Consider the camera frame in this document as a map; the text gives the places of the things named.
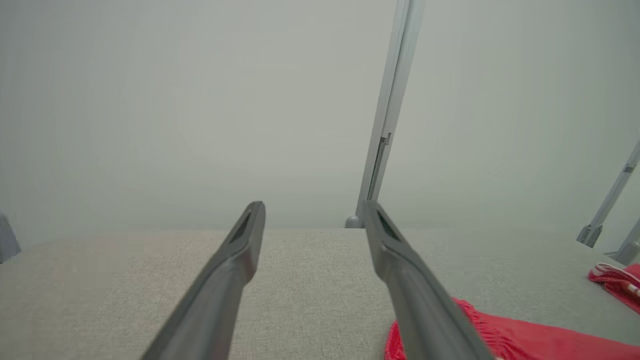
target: textured tabletop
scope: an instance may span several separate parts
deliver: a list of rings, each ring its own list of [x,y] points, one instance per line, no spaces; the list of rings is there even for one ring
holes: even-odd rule
[[[402,230],[480,311],[640,345],[640,315],[586,279],[575,234]],[[1,359],[136,359],[223,231],[43,243],[0,265]],[[230,359],[381,359],[394,312],[364,230],[266,231]]]

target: table surface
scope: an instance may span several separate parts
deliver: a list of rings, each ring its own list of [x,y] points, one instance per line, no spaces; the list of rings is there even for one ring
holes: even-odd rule
[[[480,311],[640,345],[640,315],[586,279],[615,262],[574,234],[402,230]],[[0,265],[0,357],[137,359],[224,231],[37,245]],[[230,359],[381,359],[395,316],[361,229],[267,230]]]

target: red fabric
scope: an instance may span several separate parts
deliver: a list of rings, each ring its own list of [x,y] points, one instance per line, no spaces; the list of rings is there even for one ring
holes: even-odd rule
[[[454,299],[496,357],[504,360],[632,360],[640,347],[579,332],[488,315]],[[385,360],[405,360],[397,322],[391,326]]]
[[[611,295],[640,314],[640,264],[620,270],[613,265],[598,263],[589,271],[589,280],[603,283]]]

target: ribbed red fabric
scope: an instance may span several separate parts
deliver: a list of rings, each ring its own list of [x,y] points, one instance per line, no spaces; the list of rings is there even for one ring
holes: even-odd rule
[[[621,270],[613,265],[597,263],[589,271],[589,280],[604,284],[611,295],[640,314],[640,264]]]
[[[504,360],[638,360],[640,347],[481,313],[464,300],[454,299],[496,357]],[[385,360],[405,360],[397,322],[389,331]]]

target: plain backdrop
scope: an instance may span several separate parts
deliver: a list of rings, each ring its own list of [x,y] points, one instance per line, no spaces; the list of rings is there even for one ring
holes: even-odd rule
[[[0,209],[21,245],[342,227],[393,1],[0,0]],[[640,119],[633,1],[426,1],[380,201],[404,227],[575,229]],[[628,184],[597,247],[640,217]]]

